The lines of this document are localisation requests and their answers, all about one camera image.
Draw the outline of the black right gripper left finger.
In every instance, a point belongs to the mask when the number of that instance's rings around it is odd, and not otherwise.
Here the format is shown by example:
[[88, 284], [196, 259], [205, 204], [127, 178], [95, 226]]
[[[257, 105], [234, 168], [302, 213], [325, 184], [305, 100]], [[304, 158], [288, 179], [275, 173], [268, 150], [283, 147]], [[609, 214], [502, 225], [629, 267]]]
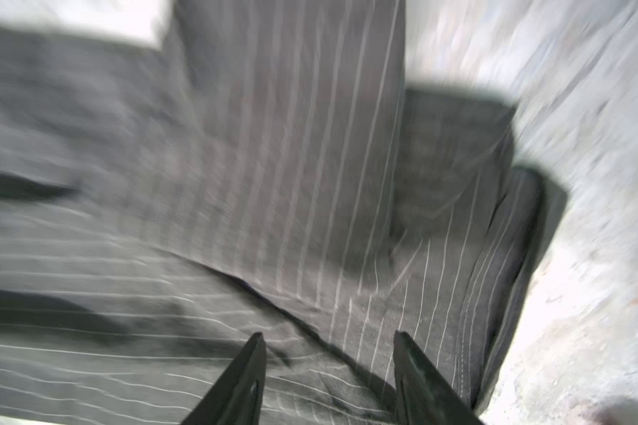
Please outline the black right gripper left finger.
[[181, 425], [258, 425], [262, 410], [267, 348], [254, 333]]

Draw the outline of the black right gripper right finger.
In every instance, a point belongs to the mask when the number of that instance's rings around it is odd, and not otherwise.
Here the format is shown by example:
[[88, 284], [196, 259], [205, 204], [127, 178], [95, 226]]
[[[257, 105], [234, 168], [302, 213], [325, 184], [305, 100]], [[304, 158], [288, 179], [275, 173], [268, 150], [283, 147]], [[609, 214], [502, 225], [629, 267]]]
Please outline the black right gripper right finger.
[[395, 416], [407, 425], [482, 425], [406, 332], [394, 334]]

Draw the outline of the dark grey pinstriped shirt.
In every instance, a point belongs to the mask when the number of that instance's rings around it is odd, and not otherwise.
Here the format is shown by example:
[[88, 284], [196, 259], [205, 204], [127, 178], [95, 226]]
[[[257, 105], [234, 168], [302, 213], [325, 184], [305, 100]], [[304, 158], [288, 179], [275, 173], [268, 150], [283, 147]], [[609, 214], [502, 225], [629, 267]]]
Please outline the dark grey pinstriped shirt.
[[393, 337], [491, 391], [543, 180], [404, 81], [402, 1], [173, 1], [157, 46], [0, 25], [0, 415], [177, 424], [262, 334], [263, 424], [392, 424]]

